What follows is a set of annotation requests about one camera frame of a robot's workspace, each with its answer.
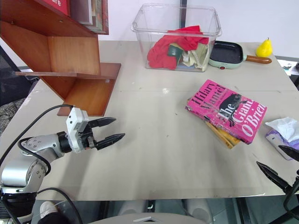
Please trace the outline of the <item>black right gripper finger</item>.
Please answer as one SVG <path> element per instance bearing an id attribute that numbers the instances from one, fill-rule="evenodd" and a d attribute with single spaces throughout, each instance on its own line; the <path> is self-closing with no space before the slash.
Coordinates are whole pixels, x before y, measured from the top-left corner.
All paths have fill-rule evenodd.
<path id="1" fill-rule="evenodd" d="M 279 145 L 278 146 L 285 154 L 287 154 L 289 157 L 292 159 L 299 161 L 299 151 L 289 147 L 289 146 L 284 146 L 284 145 Z"/>
<path id="2" fill-rule="evenodd" d="M 256 164 L 264 173 L 264 175 L 280 189 L 282 189 L 284 193 L 288 193 L 291 190 L 291 185 L 287 181 L 282 179 L 275 170 L 258 161 L 256 161 Z"/>

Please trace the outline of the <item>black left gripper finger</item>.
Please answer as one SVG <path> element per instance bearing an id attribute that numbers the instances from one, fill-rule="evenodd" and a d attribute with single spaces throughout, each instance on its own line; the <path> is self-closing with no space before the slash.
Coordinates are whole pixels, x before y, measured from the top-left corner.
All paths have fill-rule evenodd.
<path id="1" fill-rule="evenodd" d="M 96 142 L 95 147 L 97 150 L 101 150 L 103 148 L 106 148 L 110 145 L 113 145 L 114 143 L 120 141 L 125 136 L 125 133 L 119 133 L 119 134 L 113 134 L 105 139 Z"/>
<path id="2" fill-rule="evenodd" d="M 103 117 L 99 119 L 94 119 L 89 121 L 89 128 L 92 130 L 93 128 L 96 127 L 107 126 L 113 123 L 114 121 L 116 121 L 116 118 L 112 118 L 112 117 Z"/>

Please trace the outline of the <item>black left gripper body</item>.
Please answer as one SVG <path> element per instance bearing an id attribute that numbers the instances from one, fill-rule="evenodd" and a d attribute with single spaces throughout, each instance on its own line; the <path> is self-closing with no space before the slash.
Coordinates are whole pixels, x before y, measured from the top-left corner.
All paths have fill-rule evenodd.
<path id="1" fill-rule="evenodd" d="M 93 136 L 92 129 L 97 127 L 97 124 L 97 121 L 89 121 L 84 130 L 79 132 L 78 136 L 84 149 L 96 147 L 97 142 Z"/>

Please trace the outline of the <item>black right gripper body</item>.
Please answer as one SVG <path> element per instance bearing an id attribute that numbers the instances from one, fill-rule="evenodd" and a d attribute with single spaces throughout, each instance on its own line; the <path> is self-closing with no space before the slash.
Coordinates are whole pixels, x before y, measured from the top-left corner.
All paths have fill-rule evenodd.
<path id="1" fill-rule="evenodd" d="M 299 171 L 297 170 L 297 176 L 295 178 L 294 184 L 292 185 L 290 193 L 295 194 L 298 190 L 299 190 Z"/>

